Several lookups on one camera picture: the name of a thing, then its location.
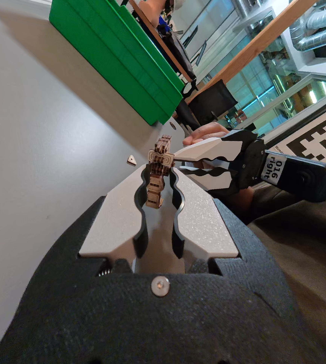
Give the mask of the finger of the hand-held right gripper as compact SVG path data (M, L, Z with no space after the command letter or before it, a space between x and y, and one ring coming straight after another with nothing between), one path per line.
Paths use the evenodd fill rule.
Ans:
M256 134L249 130L232 130L223 137L211 137L180 149L174 154L174 160L198 162L221 159L231 162L255 140Z
M200 169L190 166L180 166L179 170L205 191L228 189L232 182L230 171L222 167Z

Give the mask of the green plastic bin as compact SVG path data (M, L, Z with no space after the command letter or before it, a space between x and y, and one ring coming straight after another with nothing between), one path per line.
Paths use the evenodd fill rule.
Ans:
M149 125L170 119L184 84L124 5L53 0L49 21Z

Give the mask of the background table with bag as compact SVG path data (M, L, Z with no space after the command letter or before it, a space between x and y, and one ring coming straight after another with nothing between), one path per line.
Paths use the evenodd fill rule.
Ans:
M167 58L174 63L175 67L179 70L179 72L183 75L183 77L186 79L187 82L192 82L192 78L187 74L187 72L184 70L184 68L181 66L181 64L178 62L178 60L174 57L172 52L169 50L169 48L166 46L166 44L161 39L158 31L156 28L151 24L151 22L148 20L146 15L143 13L143 11L140 9L138 4L134 0L129 0L129 3L132 5L134 11L137 13L139 18L142 20L142 22L145 24L147 29L151 32L152 36L160 47L162 48L163 52L166 54Z

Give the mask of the black bag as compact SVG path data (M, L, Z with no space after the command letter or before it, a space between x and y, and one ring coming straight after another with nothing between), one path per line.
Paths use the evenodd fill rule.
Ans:
M157 31L161 36L162 41L176 58L183 70L187 73L191 80L195 81L196 75L193 72L192 64L189 61L184 46L177 38L176 34L170 29L169 26L163 24L157 26Z

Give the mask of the person's olive shirt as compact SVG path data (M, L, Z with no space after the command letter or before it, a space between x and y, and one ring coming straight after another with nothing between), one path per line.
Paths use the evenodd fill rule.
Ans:
M304 319L326 352L326 202L310 203L272 185L253 194L249 227L287 276Z

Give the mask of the wooden puzzle model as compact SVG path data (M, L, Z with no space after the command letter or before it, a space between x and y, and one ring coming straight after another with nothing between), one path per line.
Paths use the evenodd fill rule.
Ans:
M170 153L171 136L162 135L149 150L150 180L147 185L146 206L159 209L163 203L161 192L165 187L164 176L168 176L174 166L174 154Z

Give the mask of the slanted wooden beam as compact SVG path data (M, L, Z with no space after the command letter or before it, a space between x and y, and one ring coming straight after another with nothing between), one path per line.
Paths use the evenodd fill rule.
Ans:
M264 28L264 30L260 31L248 45L224 66L201 90L186 101L186 103L191 103L199 94L203 93L220 80L226 84L292 25L294 21L312 7L315 2L315 0L295 0L290 2L288 6Z

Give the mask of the black office chair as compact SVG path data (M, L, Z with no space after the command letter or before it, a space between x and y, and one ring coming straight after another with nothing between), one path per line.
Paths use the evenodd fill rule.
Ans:
M237 103L223 80L220 79L195 96L188 107L202 126L218 120L219 116L229 111Z

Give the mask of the silver ventilation ducts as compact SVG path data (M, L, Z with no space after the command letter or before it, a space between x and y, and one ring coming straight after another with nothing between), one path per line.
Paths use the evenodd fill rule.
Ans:
M313 51L316 58L326 58L326 0L316 1L289 27L289 33L296 51Z

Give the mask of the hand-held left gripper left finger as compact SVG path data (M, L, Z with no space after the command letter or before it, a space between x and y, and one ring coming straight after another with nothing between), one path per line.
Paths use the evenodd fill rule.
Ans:
M143 206L147 202L149 165L142 165L105 197L79 251L85 258L135 259L148 246Z

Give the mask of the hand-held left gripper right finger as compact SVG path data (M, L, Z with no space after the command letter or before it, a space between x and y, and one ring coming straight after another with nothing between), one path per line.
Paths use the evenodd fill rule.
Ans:
M170 172L174 254L184 260L237 258L238 248L213 198L178 168Z

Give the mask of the grey desk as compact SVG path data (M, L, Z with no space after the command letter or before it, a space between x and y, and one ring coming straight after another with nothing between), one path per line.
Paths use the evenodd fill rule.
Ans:
M0 1L0 340L55 241L147 163L149 126L48 20Z

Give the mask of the person's right hand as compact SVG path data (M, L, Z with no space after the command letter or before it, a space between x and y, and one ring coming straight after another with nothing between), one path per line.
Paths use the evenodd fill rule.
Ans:
M183 146L190 146L208 138L224 137L228 133L229 131L218 122L211 122L193 131L188 137L186 137L182 141L182 143ZM241 189L238 193L229 196L214 197L218 198L243 223L248 225L253 219L251 216L253 196L254 189L252 187L248 187L246 189Z

